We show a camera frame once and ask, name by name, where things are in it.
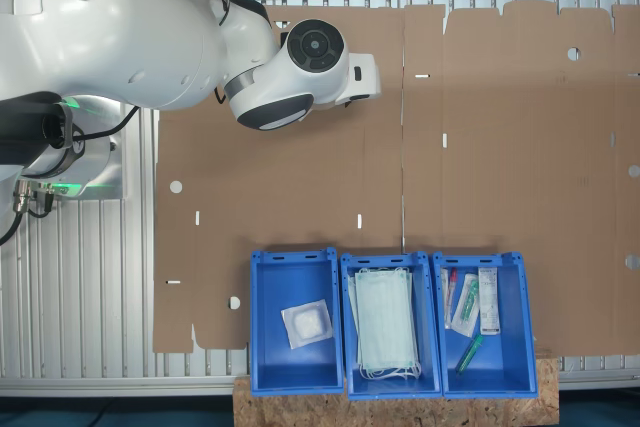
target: blue plastic bin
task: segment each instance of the blue plastic bin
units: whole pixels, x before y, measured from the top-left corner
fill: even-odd
[[[418,356],[422,366],[419,378],[394,377],[385,380],[368,380],[360,375],[356,362],[358,334],[349,303],[348,277],[362,268],[406,267],[413,273],[412,298]],[[429,273],[429,259],[424,252],[404,255],[354,257],[345,254],[340,258],[342,275],[342,309],[344,312],[345,359],[347,369],[347,394],[350,400],[412,399],[441,397],[438,342],[433,309],[433,295]]]
[[[251,393],[344,392],[335,249],[251,255]],[[324,299],[333,338],[291,349],[281,311]]]
[[[522,255],[511,252],[489,256],[432,257],[434,290],[437,292],[438,333],[442,385],[447,398],[521,398],[538,396],[536,360],[529,314],[529,294]],[[486,335],[467,370],[456,374],[456,366],[472,338],[444,328],[444,299],[440,268],[458,271],[453,309],[458,305],[465,274],[478,267],[498,268],[498,308],[501,333]],[[480,317],[473,335],[480,332]]]

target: cardboard sheet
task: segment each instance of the cardboard sheet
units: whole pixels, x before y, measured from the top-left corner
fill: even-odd
[[[457,9],[446,33],[443,6],[269,14],[334,23],[383,97],[271,133],[213,97],[162,114],[154,351],[244,348],[252,250],[399,252],[404,198],[407,252],[522,252],[558,355],[640,352],[640,7],[616,6],[615,33],[536,0]]]
[[[406,9],[407,251],[521,251],[538,341],[637,354],[640,10],[615,34],[604,10],[534,0],[455,10],[444,35],[443,15]]]
[[[192,352],[193,340],[246,346],[252,250],[401,249],[403,13],[275,7],[269,16],[289,27],[307,18],[335,25],[351,52],[376,56],[384,95],[273,132],[243,127],[213,96],[161,115],[155,352]]]

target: wooden board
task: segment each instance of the wooden board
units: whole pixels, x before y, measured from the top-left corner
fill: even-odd
[[[236,427],[469,427],[554,425],[560,422],[558,359],[536,349],[537,399],[378,400],[350,402],[343,395],[253,397],[248,377],[236,379]]]

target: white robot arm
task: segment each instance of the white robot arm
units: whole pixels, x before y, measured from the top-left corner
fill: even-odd
[[[104,129],[67,97],[175,110],[221,85],[238,122],[272,130],[380,95],[373,56],[335,27],[301,22],[280,47],[253,0],[0,0],[0,33],[0,216],[28,207],[16,179],[86,185],[106,165],[108,136],[81,140]]]

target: connector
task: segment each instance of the connector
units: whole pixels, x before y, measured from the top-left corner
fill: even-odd
[[[31,183],[28,180],[18,180],[13,191],[13,211],[16,214],[29,212],[31,200]]]

